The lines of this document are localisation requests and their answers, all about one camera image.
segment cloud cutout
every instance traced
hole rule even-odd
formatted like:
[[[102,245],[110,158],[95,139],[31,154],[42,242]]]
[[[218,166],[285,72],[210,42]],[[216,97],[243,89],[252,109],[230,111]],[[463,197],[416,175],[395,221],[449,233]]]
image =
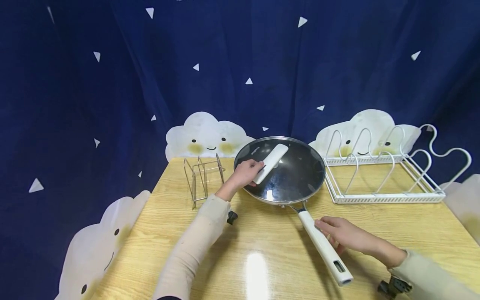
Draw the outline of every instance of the cloud cutout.
[[[480,174],[473,174],[463,183],[452,182],[446,189],[444,203],[480,245]]]
[[[230,121],[218,121],[211,114],[199,111],[191,114],[181,126],[167,132],[165,155],[174,157],[202,156],[235,157],[240,149],[253,141],[245,130]]]
[[[372,155],[378,155],[380,151],[388,151],[392,154],[400,154],[400,142],[402,140],[402,132],[400,129],[395,129],[387,140],[387,137],[395,122],[393,118],[386,112],[377,109],[367,109],[357,113],[350,119],[350,121],[341,122],[323,128],[318,134],[315,141],[309,145],[312,146],[321,156],[325,156],[328,149],[328,144],[335,130],[342,133],[342,145],[340,153],[346,157],[352,153],[353,146],[364,128],[368,128],[372,132],[372,142],[370,144],[370,152]],[[408,153],[415,141],[421,134],[418,127],[412,125],[401,124],[400,126],[405,132],[405,138],[402,141],[403,153]],[[368,155],[368,143],[370,136],[368,132],[363,132],[354,154],[357,156]],[[338,157],[338,146],[340,144],[340,136],[335,135],[335,138],[330,147],[328,156]]]
[[[110,204],[100,223],[78,231],[63,263],[55,300],[90,300],[150,197],[123,197]]]

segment glass lid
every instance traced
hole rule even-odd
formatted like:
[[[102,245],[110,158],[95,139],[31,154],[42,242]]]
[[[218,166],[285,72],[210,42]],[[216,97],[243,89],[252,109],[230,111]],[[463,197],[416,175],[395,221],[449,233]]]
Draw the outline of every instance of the glass lid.
[[[234,168],[245,160],[264,160],[278,144],[288,147],[278,164],[260,184],[244,189],[261,201],[278,205],[310,198],[324,182],[325,165],[318,152],[302,141],[283,136],[255,140],[239,151]]]

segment table surface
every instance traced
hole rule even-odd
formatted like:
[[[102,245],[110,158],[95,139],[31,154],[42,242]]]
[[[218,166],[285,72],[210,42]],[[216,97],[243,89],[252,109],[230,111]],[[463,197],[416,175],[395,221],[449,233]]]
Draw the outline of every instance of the table surface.
[[[226,178],[233,159],[222,158]],[[352,188],[372,189],[388,172],[382,166],[362,166]],[[336,167],[340,186],[353,171]],[[208,176],[209,192],[220,186],[218,173]],[[396,169],[382,192],[411,184]],[[443,204],[333,204],[325,184],[307,203],[311,215],[340,216],[398,247],[429,256],[480,293],[480,247]],[[338,287],[320,255],[289,208],[264,204],[245,191],[232,200],[239,215],[210,249],[195,278],[191,299],[381,299],[376,288],[389,273],[375,259],[347,251],[342,259],[354,276]],[[140,214],[130,236],[93,299],[149,300],[173,246],[196,215],[183,171],[183,158],[170,161]],[[407,299],[404,295],[397,299]]]

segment dark blue curtain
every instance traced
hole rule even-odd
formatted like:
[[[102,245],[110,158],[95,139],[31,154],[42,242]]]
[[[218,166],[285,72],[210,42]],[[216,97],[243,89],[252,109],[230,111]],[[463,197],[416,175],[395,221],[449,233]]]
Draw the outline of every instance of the dark blue curtain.
[[[397,124],[433,123],[436,150],[466,148],[474,156],[466,176],[478,173],[479,5],[2,1],[3,298],[54,299],[73,235],[113,201],[151,191],[167,165],[166,132],[197,111],[254,138],[309,143],[328,125],[380,109]],[[308,21],[298,27],[300,17]],[[436,159],[431,175],[447,181],[463,161]],[[35,179],[44,189],[29,193]]]

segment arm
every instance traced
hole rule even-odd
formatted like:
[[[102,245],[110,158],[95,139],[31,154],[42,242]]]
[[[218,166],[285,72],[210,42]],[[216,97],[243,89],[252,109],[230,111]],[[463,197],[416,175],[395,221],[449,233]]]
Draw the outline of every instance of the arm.
[[[407,294],[413,300],[480,300],[480,296],[452,278],[430,259],[413,251],[404,251],[345,219],[324,216],[315,225],[327,236],[338,252],[350,248],[373,256],[395,277],[408,282],[413,289]]]
[[[165,296],[181,300],[190,298],[190,289],[200,262],[222,234],[231,199],[239,188],[253,180],[262,167],[263,162],[253,160],[241,163],[222,187],[207,198],[165,262],[153,300]]]

